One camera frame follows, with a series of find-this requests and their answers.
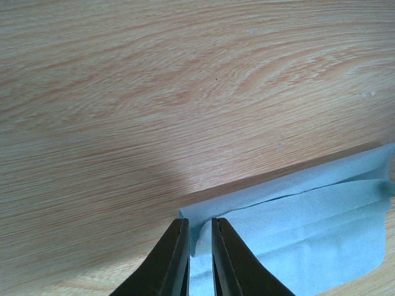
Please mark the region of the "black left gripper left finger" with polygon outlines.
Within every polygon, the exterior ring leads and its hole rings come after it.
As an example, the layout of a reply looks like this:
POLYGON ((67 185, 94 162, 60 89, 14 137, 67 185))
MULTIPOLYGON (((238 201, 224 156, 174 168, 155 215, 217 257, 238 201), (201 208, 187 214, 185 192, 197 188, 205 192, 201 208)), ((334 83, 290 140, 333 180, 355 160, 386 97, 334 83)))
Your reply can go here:
POLYGON ((177 218, 112 295, 188 295, 189 221, 177 218))

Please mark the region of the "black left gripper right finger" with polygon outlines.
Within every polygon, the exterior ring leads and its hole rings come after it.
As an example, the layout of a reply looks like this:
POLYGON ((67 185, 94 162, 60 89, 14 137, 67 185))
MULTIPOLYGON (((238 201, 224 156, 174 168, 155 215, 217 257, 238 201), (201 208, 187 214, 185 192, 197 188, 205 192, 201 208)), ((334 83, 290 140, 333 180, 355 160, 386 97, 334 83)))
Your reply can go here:
POLYGON ((212 266, 215 295, 293 295, 224 218, 212 219, 212 266))

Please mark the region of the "light blue cleaning cloth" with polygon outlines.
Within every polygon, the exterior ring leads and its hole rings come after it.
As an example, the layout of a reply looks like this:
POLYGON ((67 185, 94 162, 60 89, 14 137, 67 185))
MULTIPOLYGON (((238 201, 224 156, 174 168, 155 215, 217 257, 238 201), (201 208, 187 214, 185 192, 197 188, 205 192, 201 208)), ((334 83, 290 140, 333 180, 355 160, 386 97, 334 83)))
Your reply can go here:
POLYGON ((181 208, 191 228, 189 293, 214 294, 212 218, 227 219, 296 295, 319 294, 379 267, 393 155, 388 144, 181 208))

